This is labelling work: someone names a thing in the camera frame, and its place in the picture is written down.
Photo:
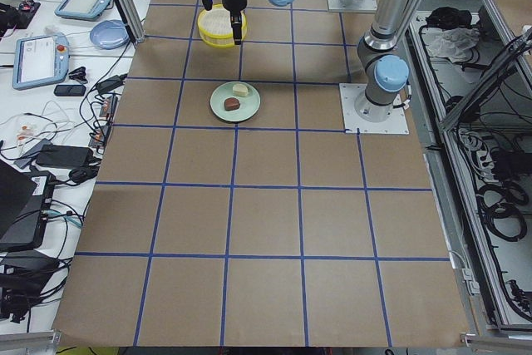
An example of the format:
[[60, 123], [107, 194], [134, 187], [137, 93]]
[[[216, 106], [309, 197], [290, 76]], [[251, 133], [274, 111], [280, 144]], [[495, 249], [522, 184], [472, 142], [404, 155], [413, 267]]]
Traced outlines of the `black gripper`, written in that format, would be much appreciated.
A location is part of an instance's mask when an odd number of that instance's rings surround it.
[[223, 6], [231, 13], [231, 28], [235, 45], [243, 39], [243, 20], [241, 12], [247, 7], [247, 0], [222, 0]]

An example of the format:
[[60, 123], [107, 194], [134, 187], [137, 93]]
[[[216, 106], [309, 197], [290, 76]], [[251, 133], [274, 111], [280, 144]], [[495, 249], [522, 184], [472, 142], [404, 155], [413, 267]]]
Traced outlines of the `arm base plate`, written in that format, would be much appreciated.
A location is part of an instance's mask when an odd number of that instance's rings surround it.
[[328, 0], [329, 12], [373, 14], [376, 10], [377, 0]]
[[366, 84], [339, 85], [344, 131], [348, 134], [408, 135], [401, 95], [387, 106], [376, 106], [366, 98]]

